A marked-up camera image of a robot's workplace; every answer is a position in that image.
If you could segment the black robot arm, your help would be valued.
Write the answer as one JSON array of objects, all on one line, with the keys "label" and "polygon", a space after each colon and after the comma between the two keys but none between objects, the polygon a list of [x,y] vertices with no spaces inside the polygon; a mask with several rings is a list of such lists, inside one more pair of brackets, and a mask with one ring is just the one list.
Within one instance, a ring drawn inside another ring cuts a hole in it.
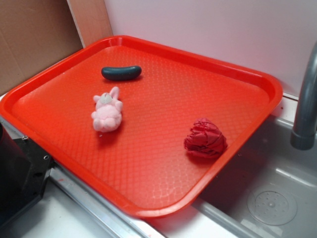
[{"label": "black robot arm", "polygon": [[52,162],[51,155],[32,139],[13,139],[0,126],[1,227],[43,198]]}]

